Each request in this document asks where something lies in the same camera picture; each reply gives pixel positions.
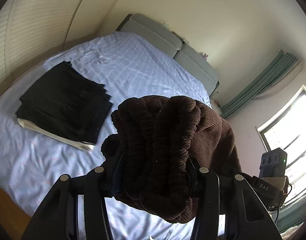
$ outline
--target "window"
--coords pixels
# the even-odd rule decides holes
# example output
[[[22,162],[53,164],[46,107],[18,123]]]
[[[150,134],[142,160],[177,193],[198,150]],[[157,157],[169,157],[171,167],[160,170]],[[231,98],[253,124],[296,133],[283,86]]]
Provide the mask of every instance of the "window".
[[[288,154],[285,175],[292,185],[284,202],[288,205],[306,193],[306,91],[260,135],[268,151],[281,148]]]

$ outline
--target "headboard cushion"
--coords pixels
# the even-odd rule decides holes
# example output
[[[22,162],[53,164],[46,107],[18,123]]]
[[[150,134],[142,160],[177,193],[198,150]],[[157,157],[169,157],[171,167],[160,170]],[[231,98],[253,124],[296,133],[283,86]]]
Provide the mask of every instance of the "headboard cushion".
[[[217,87],[218,75],[211,65],[192,47],[184,44],[174,59],[192,76],[198,79],[209,95]]]
[[[170,32],[160,23],[157,23],[140,13],[132,15],[122,26],[120,31],[132,32],[140,35],[153,46],[172,58],[182,47],[182,41],[178,36]]]

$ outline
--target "wooden floor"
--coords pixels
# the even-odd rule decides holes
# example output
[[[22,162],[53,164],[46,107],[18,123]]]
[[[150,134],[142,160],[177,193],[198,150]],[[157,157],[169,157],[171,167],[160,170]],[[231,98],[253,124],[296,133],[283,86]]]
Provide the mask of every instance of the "wooden floor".
[[[13,240],[20,240],[31,217],[24,213],[11,198],[0,189],[0,224]]]

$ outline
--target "brown knit garment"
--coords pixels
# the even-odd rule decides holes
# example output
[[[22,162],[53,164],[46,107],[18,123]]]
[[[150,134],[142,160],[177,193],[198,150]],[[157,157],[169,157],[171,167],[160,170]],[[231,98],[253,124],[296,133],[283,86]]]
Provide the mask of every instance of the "brown knit garment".
[[[221,174],[224,163],[241,170],[230,124],[207,105],[185,96],[129,98],[112,115],[117,135],[104,156],[123,152],[122,184],[115,199],[170,223],[187,223],[198,199],[190,198],[186,160]]]

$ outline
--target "silver round bolt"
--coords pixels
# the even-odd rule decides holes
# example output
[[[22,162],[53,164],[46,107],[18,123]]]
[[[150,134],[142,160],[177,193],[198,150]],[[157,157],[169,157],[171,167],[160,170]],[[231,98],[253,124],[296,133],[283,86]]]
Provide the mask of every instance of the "silver round bolt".
[[[208,173],[208,172],[209,172],[209,169],[206,168],[206,167],[201,167],[201,168],[200,168],[200,172],[201,172],[201,173]]]
[[[96,167],[95,168],[95,170],[94,170],[96,173],[101,173],[101,172],[103,172],[104,171],[104,168],[103,167],[100,167],[100,166],[98,166],[98,167]]]
[[[68,180],[68,175],[64,174],[60,177],[61,181],[67,181]]]
[[[237,175],[235,175],[234,177],[235,177],[235,179],[238,180],[238,181],[242,181],[242,180],[244,179],[243,176],[240,175],[240,174],[237,174]]]

